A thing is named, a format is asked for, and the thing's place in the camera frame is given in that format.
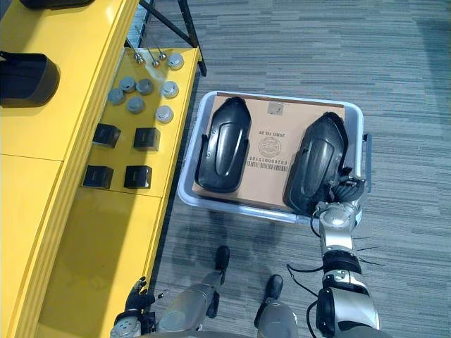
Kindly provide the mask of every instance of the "clear plastic bin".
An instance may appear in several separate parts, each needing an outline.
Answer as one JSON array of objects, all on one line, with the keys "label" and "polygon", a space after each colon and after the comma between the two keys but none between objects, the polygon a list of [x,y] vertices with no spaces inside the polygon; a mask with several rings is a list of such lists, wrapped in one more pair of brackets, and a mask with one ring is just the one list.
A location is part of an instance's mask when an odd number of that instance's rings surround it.
[{"label": "clear plastic bin", "polygon": [[[206,126],[208,125],[213,102],[218,93],[233,94],[236,96],[246,95],[255,97],[266,97],[274,99],[284,100],[296,100],[296,101],[311,101],[322,102],[325,104],[342,104],[345,106],[345,128],[349,139],[349,145],[347,148],[345,166],[353,168],[353,175],[362,176],[362,147],[364,141],[364,116],[362,111],[355,104],[341,101],[326,101],[316,99],[304,99],[294,98],[288,96],[271,96],[271,95],[257,95],[239,92],[209,92],[206,94],[199,105],[197,111],[197,120],[192,131],[190,145],[186,153],[185,160],[183,161],[183,168],[178,182],[178,196],[182,201],[190,206],[198,206],[202,208],[208,208],[215,211],[224,211],[227,213],[240,213],[243,215],[250,215],[268,220],[277,220],[288,223],[296,224],[309,224],[309,218],[303,215],[296,215],[287,211],[278,211],[275,209],[257,208],[255,206],[247,206],[244,204],[237,204],[236,202],[218,201],[214,199],[208,199],[206,197],[195,194],[192,191],[192,185],[194,183],[194,174],[196,172],[197,161],[199,159],[199,152],[202,143],[202,134],[206,132]],[[366,178],[368,181],[371,174],[371,166],[366,166]],[[362,212],[357,215],[357,222],[362,219]]]}]

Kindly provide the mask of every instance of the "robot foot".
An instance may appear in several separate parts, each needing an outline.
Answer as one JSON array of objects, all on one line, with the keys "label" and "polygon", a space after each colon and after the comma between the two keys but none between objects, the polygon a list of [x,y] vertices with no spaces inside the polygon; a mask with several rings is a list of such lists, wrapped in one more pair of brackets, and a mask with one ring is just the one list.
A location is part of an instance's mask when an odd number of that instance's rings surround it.
[{"label": "robot foot", "polygon": [[283,278],[280,275],[270,276],[268,282],[266,283],[264,300],[261,302],[259,310],[257,311],[257,314],[254,319],[255,328],[257,329],[259,328],[261,314],[263,313],[266,305],[268,305],[268,302],[270,302],[271,299],[279,298],[280,293],[282,292],[282,287],[283,287]]},{"label": "robot foot", "polygon": [[221,271],[222,278],[221,278],[221,285],[224,284],[224,279],[226,278],[226,270],[228,267],[228,261],[230,260],[230,249],[228,246],[221,245],[216,250],[215,255],[215,270]]}]

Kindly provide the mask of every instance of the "small black cube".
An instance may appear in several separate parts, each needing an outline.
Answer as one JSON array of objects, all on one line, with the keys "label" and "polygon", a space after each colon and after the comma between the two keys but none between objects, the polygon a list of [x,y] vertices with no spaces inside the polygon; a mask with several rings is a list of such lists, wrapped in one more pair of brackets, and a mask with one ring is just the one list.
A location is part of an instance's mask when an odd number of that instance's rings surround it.
[{"label": "small black cube", "polygon": [[85,187],[110,189],[113,169],[105,165],[89,165],[86,169]]},{"label": "small black cube", "polygon": [[92,141],[95,144],[101,144],[114,148],[120,134],[121,130],[119,130],[119,128],[115,127],[114,125],[105,125],[103,123],[99,123],[97,125],[96,132],[94,133],[94,139],[92,139]]},{"label": "small black cube", "polygon": [[124,187],[128,189],[150,189],[152,168],[147,165],[127,165]]},{"label": "small black cube", "polygon": [[136,128],[133,147],[141,151],[158,151],[160,132],[155,127]]}]

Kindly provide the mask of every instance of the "metal knob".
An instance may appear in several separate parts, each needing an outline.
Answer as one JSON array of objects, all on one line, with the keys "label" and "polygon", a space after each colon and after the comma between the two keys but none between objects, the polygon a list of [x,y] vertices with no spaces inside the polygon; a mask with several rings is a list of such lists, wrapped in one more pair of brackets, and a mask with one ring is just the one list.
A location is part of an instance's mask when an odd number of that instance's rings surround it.
[{"label": "metal knob", "polygon": [[131,93],[136,89],[136,81],[131,76],[125,76],[119,81],[119,87],[126,93]]},{"label": "metal knob", "polygon": [[161,123],[169,123],[174,117],[174,112],[168,106],[161,106],[155,112],[155,118]]},{"label": "metal knob", "polygon": [[144,101],[139,97],[132,97],[127,102],[127,109],[133,114],[139,114],[146,108],[146,104]]},{"label": "metal knob", "polygon": [[172,99],[178,94],[178,86],[174,81],[167,81],[163,85],[162,94],[167,99]]},{"label": "metal knob", "polygon": [[136,90],[141,95],[148,95],[154,91],[154,85],[150,79],[142,79],[138,81],[136,85]]},{"label": "metal knob", "polygon": [[172,70],[181,69],[184,63],[182,54],[174,53],[168,57],[168,66]]},{"label": "metal knob", "polygon": [[114,106],[123,103],[125,101],[125,95],[122,89],[113,88],[110,90],[108,93],[108,101],[110,101]]}]

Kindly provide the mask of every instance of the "yellow shelf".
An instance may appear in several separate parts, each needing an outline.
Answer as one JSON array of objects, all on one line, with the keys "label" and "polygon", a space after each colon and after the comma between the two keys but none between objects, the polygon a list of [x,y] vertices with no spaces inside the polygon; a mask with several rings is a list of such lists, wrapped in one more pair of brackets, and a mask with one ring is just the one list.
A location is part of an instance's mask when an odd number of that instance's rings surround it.
[{"label": "yellow shelf", "polygon": [[[16,0],[0,22],[1,49],[46,54],[61,72],[47,104],[2,108],[0,113],[2,196],[8,196],[2,205],[2,337],[30,337],[36,330],[70,205],[137,3],[96,0],[86,7],[31,11]],[[12,199],[14,194],[20,199]],[[29,211],[29,217],[18,215]],[[9,245],[15,241],[20,245]]]},{"label": "yellow shelf", "polygon": [[[113,168],[111,187],[77,190],[47,287],[37,337],[108,337],[133,283],[152,273],[199,60],[198,49],[164,51],[168,55],[181,53],[183,68],[172,71],[164,63],[155,70],[144,49],[140,53],[147,65],[138,66],[133,52],[125,49],[113,86],[129,75],[136,80],[148,77],[157,88],[142,96],[146,110],[138,115],[126,111],[126,101],[119,106],[106,105],[101,122],[119,127],[121,135],[114,149],[93,145],[87,164]],[[163,81],[159,84],[157,78],[176,81],[178,96],[162,99],[159,87]],[[129,99],[139,94],[126,95]],[[164,104],[174,112],[167,125],[154,119],[156,108]],[[157,152],[133,149],[137,127],[159,129]],[[144,164],[152,168],[150,189],[123,188],[125,167]]]},{"label": "yellow shelf", "polygon": [[68,337],[109,336],[131,286],[143,275],[160,203],[151,196],[79,188],[47,287],[38,337],[49,337],[46,328]]}]

